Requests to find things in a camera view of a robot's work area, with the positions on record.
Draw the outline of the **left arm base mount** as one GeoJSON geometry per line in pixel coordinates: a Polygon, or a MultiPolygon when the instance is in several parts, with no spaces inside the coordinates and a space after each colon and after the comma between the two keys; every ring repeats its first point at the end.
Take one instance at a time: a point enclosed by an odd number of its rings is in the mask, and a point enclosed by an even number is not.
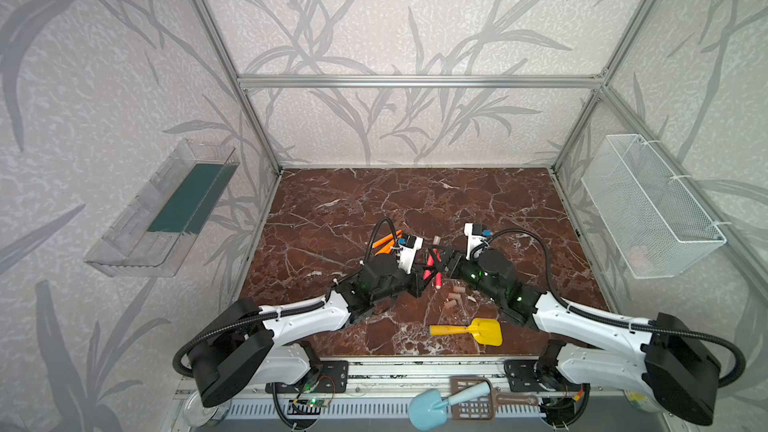
{"type": "Polygon", "coordinates": [[[319,366],[312,366],[304,377],[295,384],[269,383],[267,393],[277,390],[278,394],[302,393],[343,393],[347,389],[350,363],[346,360],[322,361],[319,366]]]}

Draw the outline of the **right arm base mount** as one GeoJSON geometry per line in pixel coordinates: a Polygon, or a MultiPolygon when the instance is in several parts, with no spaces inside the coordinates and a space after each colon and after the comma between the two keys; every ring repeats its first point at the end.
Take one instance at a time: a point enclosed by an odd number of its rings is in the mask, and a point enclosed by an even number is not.
{"type": "Polygon", "coordinates": [[[576,393],[581,385],[570,382],[557,369],[558,354],[566,342],[551,340],[538,357],[507,359],[503,370],[512,392],[576,393]]]}

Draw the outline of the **pink marker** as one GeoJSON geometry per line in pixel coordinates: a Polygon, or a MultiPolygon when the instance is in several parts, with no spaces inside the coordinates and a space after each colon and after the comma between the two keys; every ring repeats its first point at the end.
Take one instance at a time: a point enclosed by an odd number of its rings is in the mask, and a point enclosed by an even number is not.
{"type": "Polygon", "coordinates": [[[424,266],[423,279],[428,281],[433,273],[436,271],[436,263],[440,261],[439,252],[437,249],[429,249],[426,254],[426,262],[424,266]]]}

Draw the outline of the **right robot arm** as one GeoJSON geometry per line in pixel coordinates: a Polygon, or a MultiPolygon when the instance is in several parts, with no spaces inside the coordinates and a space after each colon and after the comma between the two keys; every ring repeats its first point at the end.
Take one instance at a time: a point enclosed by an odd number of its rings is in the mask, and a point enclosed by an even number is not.
{"type": "Polygon", "coordinates": [[[570,338],[547,350],[541,371],[573,384],[641,393],[693,424],[712,424],[718,390],[746,370],[744,353],[728,340],[692,331],[670,314],[629,319],[581,308],[520,282],[514,265],[493,248],[475,256],[445,250],[436,267],[490,298],[503,319],[570,338]]]}

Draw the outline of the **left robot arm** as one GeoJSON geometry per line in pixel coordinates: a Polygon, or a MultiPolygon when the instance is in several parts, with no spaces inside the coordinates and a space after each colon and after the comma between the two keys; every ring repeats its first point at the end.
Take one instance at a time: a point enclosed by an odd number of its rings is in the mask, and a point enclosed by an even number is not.
{"type": "Polygon", "coordinates": [[[294,384],[318,362],[300,341],[364,322],[376,304],[406,292],[415,298],[429,284],[428,266],[414,262],[409,271],[395,255],[381,254],[335,282],[315,298],[280,306],[240,299],[172,358],[174,371],[192,378],[202,405],[220,405],[260,376],[294,384]]]}

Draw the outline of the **pink marker lone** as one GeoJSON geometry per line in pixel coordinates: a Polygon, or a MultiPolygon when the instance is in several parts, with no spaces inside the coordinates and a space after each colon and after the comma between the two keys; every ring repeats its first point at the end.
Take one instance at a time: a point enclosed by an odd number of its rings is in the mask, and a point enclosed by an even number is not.
{"type": "Polygon", "coordinates": [[[442,272],[440,269],[441,256],[437,249],[432,253],[433,267],[434,267],[434,286],[437,290],[442,288],[442,272]]]}

